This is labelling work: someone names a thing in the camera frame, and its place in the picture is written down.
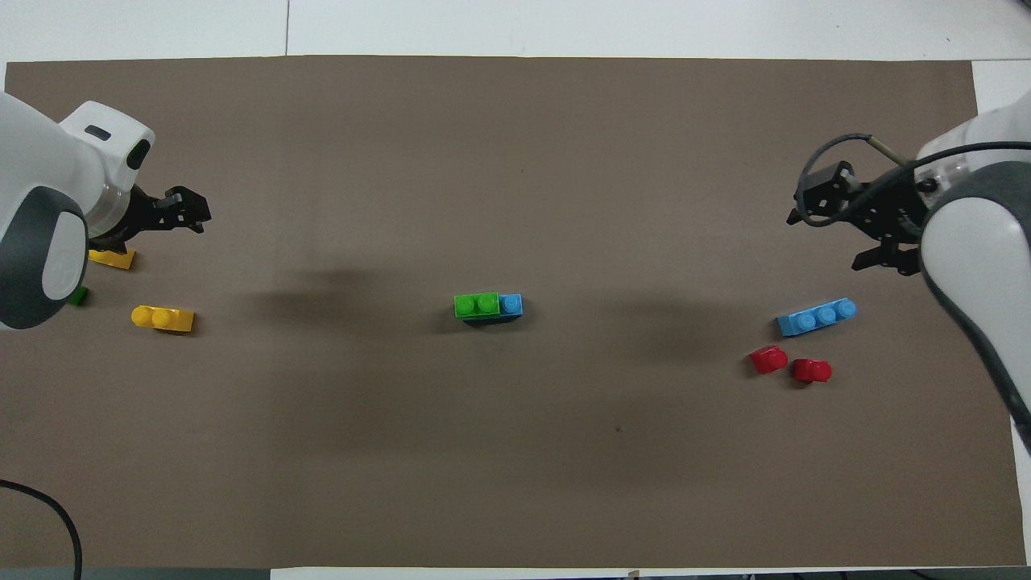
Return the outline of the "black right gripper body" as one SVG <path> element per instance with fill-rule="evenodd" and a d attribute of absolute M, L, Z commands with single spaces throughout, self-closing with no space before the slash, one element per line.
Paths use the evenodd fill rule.
<path fill-rule="evenodd" d="M 867 181 L 855 195 L 853 225 L 876 241 L 917 245 L 928 206 L 912 173 Z"/>

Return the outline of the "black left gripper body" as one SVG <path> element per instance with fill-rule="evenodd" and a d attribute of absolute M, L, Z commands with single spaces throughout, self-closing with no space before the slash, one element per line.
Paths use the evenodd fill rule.
<path fill-rule="evenodd" d="M 142 187 L 133 186 L 121 219 L 103 234 L 89 236 L 87 247 L 91 251 L 125 251 L 126 242 L 140 232 L 158 230 L 163 220 L 163 199 L 146 194 Z"/>

